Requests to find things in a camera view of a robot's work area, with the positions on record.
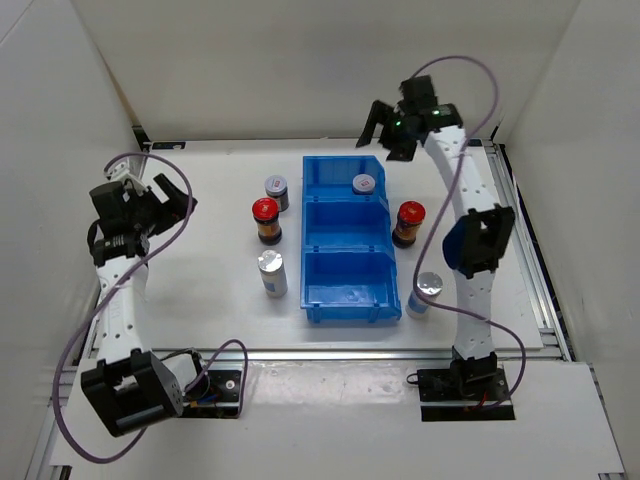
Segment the grey-lid dark jar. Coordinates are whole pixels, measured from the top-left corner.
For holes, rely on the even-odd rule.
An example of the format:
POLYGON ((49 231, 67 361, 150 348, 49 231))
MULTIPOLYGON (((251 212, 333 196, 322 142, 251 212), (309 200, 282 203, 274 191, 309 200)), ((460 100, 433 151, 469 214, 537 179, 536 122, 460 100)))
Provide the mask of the grey-lid dark jar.
POLYGON ((278 204, 280 212, 289 207, 288 183, 281 175, 271 175, 264 182, 265 193, 278 204))
POLYGON ((358 174, 352 180, 352 191, 356 195, 372 195, 375 192, 376 181, 368 174, 358 174))

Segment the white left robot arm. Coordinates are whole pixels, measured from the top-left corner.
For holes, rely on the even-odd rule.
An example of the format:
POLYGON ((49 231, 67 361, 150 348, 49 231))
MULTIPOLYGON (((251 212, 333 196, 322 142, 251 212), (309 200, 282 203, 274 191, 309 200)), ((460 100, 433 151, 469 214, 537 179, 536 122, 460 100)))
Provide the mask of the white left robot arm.
POLYGON ((161 360, 145 340, 149 240, 183 221, 196 203, 165 175, 153 190, 130 174, 112 175, 90 192, 98 214, 87 243, 100 283, 97 364, 81 375, 82 391, 114 437, 179 417, 185 398, 206 395, 210 377, 187 349, 161 360))

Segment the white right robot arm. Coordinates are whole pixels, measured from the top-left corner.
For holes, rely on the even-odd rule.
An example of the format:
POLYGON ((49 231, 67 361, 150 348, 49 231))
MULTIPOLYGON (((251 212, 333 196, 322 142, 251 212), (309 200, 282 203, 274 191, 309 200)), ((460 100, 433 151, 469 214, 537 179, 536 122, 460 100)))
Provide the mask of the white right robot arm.
POLYGON ((468 137, 454 105, 429 101, 411 117, 398 106, 376 100, 356 146, 370 144, 378 125, 379 143, 390 160, 410 161, 422 145, 448 189, 444 205, 453 208, 455 224, 442 249, 454 274, 457 305, 452 310, 458 314, 449 387, 458 398, 470 400, 497 374, 491 295, 514 226, 514 210, 501 206, 489 192, 467 152, 468 137))

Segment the right red-lid sauce jar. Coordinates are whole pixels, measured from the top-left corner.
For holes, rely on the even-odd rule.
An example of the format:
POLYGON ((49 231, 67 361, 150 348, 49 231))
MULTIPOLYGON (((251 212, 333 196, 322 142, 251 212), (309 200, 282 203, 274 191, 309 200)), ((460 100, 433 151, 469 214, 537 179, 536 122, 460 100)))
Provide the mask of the right red-lid sauce jar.
POLYGON ((392 241, 398 248, 409 248, 415 242, 417 233, 426 217, 425 207, 413 200, 403 202, 397 212, 396 226, 392 241))

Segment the red-lid sauce jar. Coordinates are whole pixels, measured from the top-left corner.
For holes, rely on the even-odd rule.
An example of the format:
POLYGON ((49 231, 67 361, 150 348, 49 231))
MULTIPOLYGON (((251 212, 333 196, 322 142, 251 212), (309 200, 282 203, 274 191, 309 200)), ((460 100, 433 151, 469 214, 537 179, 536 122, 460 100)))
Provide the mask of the red-lid sauce jar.
POLYGON ((415 242, 417 233, 426 217, 425 207, 413 200, 403 202, 397 212, 396 226, 392 241, 398 248, 409 248, 415 242))
POLYGON ((270 197, 259 198, 253 203, 251 211, 260 241, 266 245, 277 244, 282 238, 277 202, 270 197))

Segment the left red-lid sauce jar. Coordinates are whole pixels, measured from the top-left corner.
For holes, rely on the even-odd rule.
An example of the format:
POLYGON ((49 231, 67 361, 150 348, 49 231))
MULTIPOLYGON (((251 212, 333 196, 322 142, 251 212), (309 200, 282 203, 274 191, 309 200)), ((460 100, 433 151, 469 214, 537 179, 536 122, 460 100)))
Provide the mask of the left red-lid sauce jar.
POLYGON ((260 241, 266 245, 277 244, 282 238, 277 202, 270 197, 259 198, 253 203, 251 211, 260 241))

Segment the left silver-lid spice bottle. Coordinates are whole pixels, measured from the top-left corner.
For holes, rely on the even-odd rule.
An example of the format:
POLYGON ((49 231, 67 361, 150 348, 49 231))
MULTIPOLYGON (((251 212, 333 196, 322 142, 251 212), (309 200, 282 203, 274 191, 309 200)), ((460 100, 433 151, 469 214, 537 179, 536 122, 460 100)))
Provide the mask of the left silver-lid spice bottle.
POLYGON ((282 255, 275 250, 265 250, 258 257, 257 265, 267 295, 274 298, 284 296, 288 283, 282 255))

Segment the silver-lid spice bottle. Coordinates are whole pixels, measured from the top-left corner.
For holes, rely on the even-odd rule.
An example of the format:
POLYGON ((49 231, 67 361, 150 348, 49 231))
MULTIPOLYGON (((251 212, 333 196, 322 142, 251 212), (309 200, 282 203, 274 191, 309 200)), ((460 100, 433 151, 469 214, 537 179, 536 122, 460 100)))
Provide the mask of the silver-lid spice bottle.
POLYGON ((423 297, 435 302, 443 290, 443 280, 435 272, 422 272, 417 278, 417 287, 420 290, 422 296, 411 291, 406 306, 405 312, 413 319, 421 320, 426 319, 429 314, 431 306, 423 300, 423 297))
POLYGON ((288 283, 282 255, 275 250, 265 250, 258 257, 257 265, 267 295, 274 298, 284 296, 288 283))

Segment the blue three-compartment plastic bin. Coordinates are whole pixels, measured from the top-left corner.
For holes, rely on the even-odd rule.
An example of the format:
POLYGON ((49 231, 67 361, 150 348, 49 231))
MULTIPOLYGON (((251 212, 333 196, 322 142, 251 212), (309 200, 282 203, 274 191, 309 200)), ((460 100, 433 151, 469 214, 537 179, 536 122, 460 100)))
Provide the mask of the blue three-compartment plastic bin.
POLYGON ((402 316, 386 175, 374 156, 305 156, 300 308, 313 324, 394 323, 402 316), (376 181, 356 195, 358 174, 376 181))

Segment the right silver-lid spice bottle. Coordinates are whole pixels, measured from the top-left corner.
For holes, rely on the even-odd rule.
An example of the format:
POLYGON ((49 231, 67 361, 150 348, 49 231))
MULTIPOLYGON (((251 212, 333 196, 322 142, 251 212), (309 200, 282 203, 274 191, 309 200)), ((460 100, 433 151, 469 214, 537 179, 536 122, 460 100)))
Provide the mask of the right silver-lid spice bottle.
POLYGON ((411 291, 406 306, 405 312, 413 319, 421 320, 426 319, 429 314, 431 306, 423 300, 423 297, 435 302, 443 290, 443 280, 435 272, 422 272, 417 278, 417 287, 420 290, 422 296, 411 291))

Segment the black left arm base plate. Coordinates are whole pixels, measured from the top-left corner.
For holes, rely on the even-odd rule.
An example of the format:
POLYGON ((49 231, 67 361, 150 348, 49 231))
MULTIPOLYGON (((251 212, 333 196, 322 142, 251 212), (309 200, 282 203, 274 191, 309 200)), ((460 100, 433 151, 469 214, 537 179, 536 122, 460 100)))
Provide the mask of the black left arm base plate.
POLYGON ((244 406, 246 366, 247 363, 242 367, 209 368, 184 394, 182 418, 238 419, 244 406))

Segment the aluminium front table rail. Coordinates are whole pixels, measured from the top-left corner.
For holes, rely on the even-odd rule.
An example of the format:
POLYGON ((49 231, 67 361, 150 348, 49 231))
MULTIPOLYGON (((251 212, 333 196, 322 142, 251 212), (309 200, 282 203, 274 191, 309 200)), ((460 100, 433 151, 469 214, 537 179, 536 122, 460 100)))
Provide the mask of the aluminium front table rail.
MULTIPOLYGON (((216 351, 213 349, 197 349, 203 358, 209 358, 216 351)), ((376 360, 417 360, 417 361, 449 361, 451 349, 247 349, 250 361, 376 361, 376 360)), ((93 349, 88 354, 74 354, 72 364, 77 365, 80 359, 94 358, 97 353, 93 349)), ((511 361, 520 358, 519 350, 502 349, 497 351, 499 359, 511 361)), ((528 349, 527 360, 565 360, 557 345, 544 346, 542 349, 528 349)), ((219 357, 224 361, 243 359, 241 347, 227 347, 219 357)))

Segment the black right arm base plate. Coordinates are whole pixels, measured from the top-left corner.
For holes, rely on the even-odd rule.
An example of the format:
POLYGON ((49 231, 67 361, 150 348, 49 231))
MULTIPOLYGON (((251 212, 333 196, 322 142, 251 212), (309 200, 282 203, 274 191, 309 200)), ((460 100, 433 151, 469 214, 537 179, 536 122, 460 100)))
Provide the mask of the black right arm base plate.
POLYGON ((508 397, 505 372, 497 370, 494 380, 475 393, 463 396, 454 384, 451 371, 419 369, 406 377, 418 388, 422 422, 514 421, 514 408, 508 397))

